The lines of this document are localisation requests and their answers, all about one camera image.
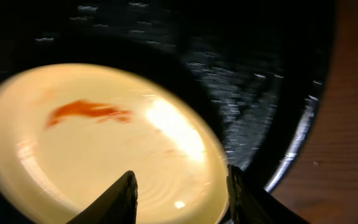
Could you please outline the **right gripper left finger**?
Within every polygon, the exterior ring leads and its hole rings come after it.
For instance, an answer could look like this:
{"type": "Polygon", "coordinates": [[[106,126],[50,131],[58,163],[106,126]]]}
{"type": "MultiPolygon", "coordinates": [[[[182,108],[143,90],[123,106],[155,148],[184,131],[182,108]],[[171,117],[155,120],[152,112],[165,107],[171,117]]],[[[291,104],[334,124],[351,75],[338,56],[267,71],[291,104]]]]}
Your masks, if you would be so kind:
{"type": "Polygon", "coordinates": [[[129,170],[67,224],[135,224],[138,185],[129,170]]]}

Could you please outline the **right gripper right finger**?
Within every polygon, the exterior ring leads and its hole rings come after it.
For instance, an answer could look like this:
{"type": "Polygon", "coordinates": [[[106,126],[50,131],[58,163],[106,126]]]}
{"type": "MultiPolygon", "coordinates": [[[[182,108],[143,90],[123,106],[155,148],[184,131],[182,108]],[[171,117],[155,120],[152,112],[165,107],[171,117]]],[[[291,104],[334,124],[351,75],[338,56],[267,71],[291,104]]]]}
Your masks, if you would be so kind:
{"type": "Polygon", "coordinates": [[[308,224],[262,187],[254,185],[239,167],[228,165],[229,210],[234,224],[308,224]]]}

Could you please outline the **yellow plate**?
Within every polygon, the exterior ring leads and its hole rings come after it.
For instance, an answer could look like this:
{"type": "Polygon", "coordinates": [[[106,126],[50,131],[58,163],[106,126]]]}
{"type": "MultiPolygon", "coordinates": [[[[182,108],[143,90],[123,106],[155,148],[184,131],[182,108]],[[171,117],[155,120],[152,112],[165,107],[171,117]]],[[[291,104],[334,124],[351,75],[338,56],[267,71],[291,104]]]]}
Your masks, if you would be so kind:
{"type": "Polygon", "coordinates": [[[0,192],[33,222],[68,222],[129,170],[137,223],[218,223],[228,208],[219,140],[155,83],[66,63],[0,84],[0,192]]]}

